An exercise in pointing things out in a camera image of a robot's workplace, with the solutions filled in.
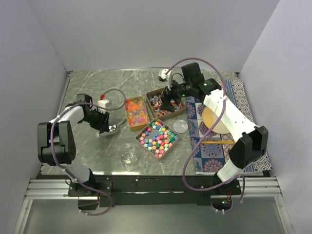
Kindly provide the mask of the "silver metal scoop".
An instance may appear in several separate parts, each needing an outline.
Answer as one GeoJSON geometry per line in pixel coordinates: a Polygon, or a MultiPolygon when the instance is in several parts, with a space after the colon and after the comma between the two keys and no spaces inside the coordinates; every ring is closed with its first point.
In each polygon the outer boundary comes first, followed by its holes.
{"type": "Polygon", "coordinates": [[[127,120],[124,119],[121,122],[119,122],[118,124],[113,124],[113,125],[109,125],[109,131],[107,132],[99,132],[97,134],[98,137],[107,137],[110,135],[115,135],[120,131],[120,127],[122,124],[124,124],[127,120]]]}

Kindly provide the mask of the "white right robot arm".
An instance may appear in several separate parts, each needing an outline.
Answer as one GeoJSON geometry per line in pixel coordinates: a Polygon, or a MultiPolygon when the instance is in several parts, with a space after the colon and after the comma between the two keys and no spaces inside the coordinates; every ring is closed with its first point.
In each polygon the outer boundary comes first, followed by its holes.
{"type": "Polygon", "coordinates": [[[229,130],[234,140],[234,145],[229,151],[230,159],[215,173],[213,186],[208,188],[222,195],[230,189],[230,183],[241,176],[246,167],[265,155],[269,131],[265,126],[258,126],[247,119],[229,100],[223,77],[220,78],[222,84],[214,78],[205,79],[197,61],[195,59],[193,63],[181,68],[185,78],[184,83],[173,80],[171,68],[159,71],[159,79],[167,82],[161,95],[161,110],[173,112],[175,109],[170,103],[172,99],[180,103],[184,97],[194,97],[217,116],[217,120],[209,127],[207,134],[219,122],[229,130]]]}

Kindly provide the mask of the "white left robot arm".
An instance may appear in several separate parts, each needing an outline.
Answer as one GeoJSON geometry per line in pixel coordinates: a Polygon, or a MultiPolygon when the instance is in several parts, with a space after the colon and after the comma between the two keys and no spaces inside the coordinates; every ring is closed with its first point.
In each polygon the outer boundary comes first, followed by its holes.
{"type": "Polygon", "coordinates": [[[69,176],[70,185],[87,196],[93,195],[98,185],[92,170],[76,158],[73,128],[78,123],[86,122],[99,133],[109,132],[109,113],[106,109],[112,105],[104,95],[94,109],[92,103],[91,96],[79,94],[76,102],[68,104],[59,117],[37,126],[39,161],[60,167],[69,176]]]}

